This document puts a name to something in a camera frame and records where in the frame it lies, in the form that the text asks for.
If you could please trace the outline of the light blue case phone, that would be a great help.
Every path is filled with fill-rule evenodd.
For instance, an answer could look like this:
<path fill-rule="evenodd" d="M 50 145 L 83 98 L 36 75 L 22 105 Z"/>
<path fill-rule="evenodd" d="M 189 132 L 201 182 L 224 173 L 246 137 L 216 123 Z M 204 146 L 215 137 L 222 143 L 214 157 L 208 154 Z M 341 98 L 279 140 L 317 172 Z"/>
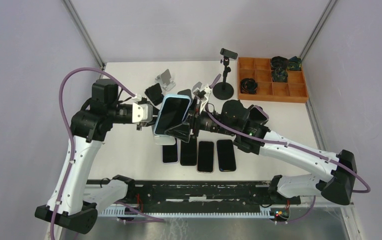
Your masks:
<path fill-rule="evenodd" d="M 153 133 L 156 136 L 166 135 L 166 130 L 180 124 L 188 113 L 192 100 L 187 95 L 167 94 L 162 101 Z"/>

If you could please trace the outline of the black folding phone stand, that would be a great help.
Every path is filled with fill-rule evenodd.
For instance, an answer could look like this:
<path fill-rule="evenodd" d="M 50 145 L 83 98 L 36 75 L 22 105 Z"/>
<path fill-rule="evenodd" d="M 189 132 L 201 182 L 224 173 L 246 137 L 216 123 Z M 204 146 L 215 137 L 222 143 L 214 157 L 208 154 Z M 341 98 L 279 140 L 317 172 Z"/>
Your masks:
<path fill-rule="evenodd" d="M 164 100 L 164 94 L 162 88 L 159 83 L 156 83 L 150 87 L 148 87 L 144 94 L 151 101 L 154 106 L 160 105 Z"/>

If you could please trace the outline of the round wooden phone stand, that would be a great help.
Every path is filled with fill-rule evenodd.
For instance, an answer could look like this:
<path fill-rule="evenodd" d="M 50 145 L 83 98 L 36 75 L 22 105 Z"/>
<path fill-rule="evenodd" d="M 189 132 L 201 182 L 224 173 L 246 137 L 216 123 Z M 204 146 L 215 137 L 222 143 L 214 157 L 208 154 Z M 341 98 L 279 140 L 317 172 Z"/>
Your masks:
<path fill-rule="evenodd" d="M 190 99 L 193 98 L 192 91 L 190 89 L 184 89 L 177 93 L 178 95 L 188 96 Z"/>

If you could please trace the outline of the white small phone stand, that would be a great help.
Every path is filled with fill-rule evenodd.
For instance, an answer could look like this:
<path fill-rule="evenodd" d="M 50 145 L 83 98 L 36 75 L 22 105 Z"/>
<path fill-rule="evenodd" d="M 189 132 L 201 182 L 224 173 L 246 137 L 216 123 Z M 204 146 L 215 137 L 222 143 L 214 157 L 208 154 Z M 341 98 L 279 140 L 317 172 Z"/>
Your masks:
<path fill-rule="evenodd" d="M 159 146 L 173 146 L 176 144 L 176 138 L 169 135 L 154 135 L 153 141 Z"/>

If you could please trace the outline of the black phone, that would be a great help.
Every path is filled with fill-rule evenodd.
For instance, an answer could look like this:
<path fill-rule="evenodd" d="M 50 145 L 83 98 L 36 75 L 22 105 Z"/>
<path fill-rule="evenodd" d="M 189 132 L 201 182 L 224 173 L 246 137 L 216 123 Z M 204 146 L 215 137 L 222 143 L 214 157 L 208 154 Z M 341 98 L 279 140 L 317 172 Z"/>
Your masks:
<path fill-rule="evenodd" d="M 196 166 L 198 161 L 197 139 L 191 138 L 189 142 L 180 143 L 179 162 L 182 166 Z"/>

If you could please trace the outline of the silver folding phone stand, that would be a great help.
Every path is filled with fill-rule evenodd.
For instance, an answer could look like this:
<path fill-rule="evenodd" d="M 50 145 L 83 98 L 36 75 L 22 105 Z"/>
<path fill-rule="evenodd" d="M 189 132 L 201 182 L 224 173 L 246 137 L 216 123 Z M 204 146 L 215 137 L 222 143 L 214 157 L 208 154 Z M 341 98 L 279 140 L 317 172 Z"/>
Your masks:
<path fill-rule="evenodd" d="M 173 80 L 169 69 L 166 69 L 163 73 L 159 74 L 155 78 L 155 82 L 158 83 L 166 92 L 171 91 L 176 86 L 176 82 Z"/>

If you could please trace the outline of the purple case phone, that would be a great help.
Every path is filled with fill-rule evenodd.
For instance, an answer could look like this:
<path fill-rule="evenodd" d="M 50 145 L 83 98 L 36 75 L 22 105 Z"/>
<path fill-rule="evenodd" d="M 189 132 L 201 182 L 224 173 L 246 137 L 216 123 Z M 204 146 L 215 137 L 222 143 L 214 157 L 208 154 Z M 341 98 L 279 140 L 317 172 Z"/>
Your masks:
<path fill-rule="evenodd" d="M 162 146 L 162 162 L 164 164 L 173 164 L 179 161 L 178 143 L 174 145 Z"/>

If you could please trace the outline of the black tall round-base stand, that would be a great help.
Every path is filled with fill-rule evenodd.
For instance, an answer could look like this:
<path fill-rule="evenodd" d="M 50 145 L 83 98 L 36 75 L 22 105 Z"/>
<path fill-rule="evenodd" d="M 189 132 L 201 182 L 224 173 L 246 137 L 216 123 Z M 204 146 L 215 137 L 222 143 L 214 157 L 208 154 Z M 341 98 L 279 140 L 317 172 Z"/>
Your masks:
<path fill-rule="evenodd" d="M 223 72 L 221 74 L 222 82 L 217 82 L 213 86 L 212 93 L 219 100 L 229 100 L 234 94 L 233 86 L 227 82 L 228 74 L 231 72 L 230 60 L 236 60 L 238 53 L 226 48 L 221 48 L 220 54 L 222 55 L 220 63 L 223 65 Z"/>

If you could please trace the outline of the black lens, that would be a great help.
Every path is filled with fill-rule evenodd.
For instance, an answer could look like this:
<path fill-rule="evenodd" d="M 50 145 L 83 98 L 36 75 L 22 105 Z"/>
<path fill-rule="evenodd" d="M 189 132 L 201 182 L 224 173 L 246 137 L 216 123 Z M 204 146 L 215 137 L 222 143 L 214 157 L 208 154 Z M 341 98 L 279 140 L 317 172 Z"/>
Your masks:
<path fill-rule="evenodd" d="M 243 78 L 240 81 L 240 93 L 256 95 L 258 89 L 258 83 L 254 78 Z"/>

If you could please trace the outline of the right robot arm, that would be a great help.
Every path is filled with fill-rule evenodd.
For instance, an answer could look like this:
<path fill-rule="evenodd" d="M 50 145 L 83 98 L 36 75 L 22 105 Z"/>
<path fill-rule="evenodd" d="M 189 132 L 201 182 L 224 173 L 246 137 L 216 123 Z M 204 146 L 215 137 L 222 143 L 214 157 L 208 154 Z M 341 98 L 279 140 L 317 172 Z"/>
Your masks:
<path fill-rule="evenodd" d="M 233 144 L 244 153 L 275 158 L 305 170 L 305 175 L 273 177 L 267 196 L 274 204 L 299 196 L 321 196 L 349 205 L 357 176 L 354 154 L 305 146 L 269 129 L 268 120 L 261 107 L 244 107 L 239 100 L 226 101 L 218 113 L 203 104 L 193 106 L 187 96 L 175 95 L 163 100 L 154 133 L 183 142 L 200 131 L 232 136 Z"/>

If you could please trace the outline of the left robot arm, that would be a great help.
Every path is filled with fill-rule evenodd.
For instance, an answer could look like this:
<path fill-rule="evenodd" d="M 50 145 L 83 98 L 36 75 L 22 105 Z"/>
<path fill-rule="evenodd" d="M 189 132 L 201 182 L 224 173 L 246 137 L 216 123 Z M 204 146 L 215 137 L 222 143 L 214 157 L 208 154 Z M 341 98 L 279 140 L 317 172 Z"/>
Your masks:
<path fill-rule="evenodd" d="M 135 180 L 116 175 L 107 185 L 85 196 L 85 188 L 95 157 L 107 133 L 115 124 L 134 124 L 137 128 L 155 123 L 154 108 L 145 98 L 133 97 L 132 104 L 119 100 L 119 86 L 111 79 L 98 79 L 89 98 L 68 125 L 66 159 L 57 185 L 35 217 L 80 234 L 87 234 L 98 214 L 111 204 L 132 203 L 138 195 Z"/>

